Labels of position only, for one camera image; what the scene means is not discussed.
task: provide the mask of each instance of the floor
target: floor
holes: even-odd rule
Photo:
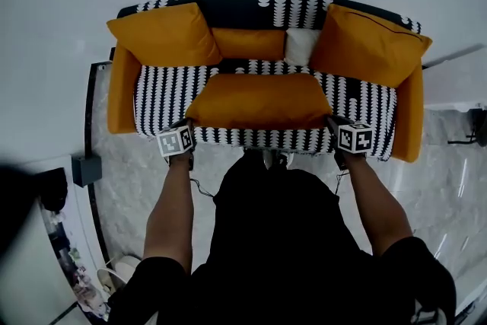
[[[145,223],[159,197],[167,165],[156,141],[107,132],[110,67],[97,74],[93,144],[102,157],[103,179],[95,183],[97,205],[109,254],[142,255]],[[407,212],[415,235],[450,270],[455,279],[487,257],[487,153],[475,145],[447,145],[469,133],[466,114],[425,111],[422,151],[417,162],[391,158],[369,164]],[[239,148],[199,144],[191,176],[215,194],[226,170],[242,155]],[[291,168],[316,174],[336,188],[338,168],[332,155],[295,155]],[[211,198],[194,183],[193,268],[204,263],[215,223]],[[361,226],[349,177],[339,186],[340,209],[360,248],[370,251]]]

